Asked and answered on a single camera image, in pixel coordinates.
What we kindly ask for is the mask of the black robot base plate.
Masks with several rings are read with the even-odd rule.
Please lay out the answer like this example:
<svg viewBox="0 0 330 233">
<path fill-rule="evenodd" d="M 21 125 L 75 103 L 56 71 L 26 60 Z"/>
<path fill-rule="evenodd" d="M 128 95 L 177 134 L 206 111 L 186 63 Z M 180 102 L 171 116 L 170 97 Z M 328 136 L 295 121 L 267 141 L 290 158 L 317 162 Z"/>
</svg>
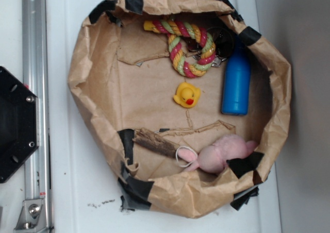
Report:
<svg viewBox="0 0 330 233">
<path fill-rule="evenodd" d="M 38 147 L 38 98 L 1 67 L 1 183 L 24 164 Z"/>
</svg>

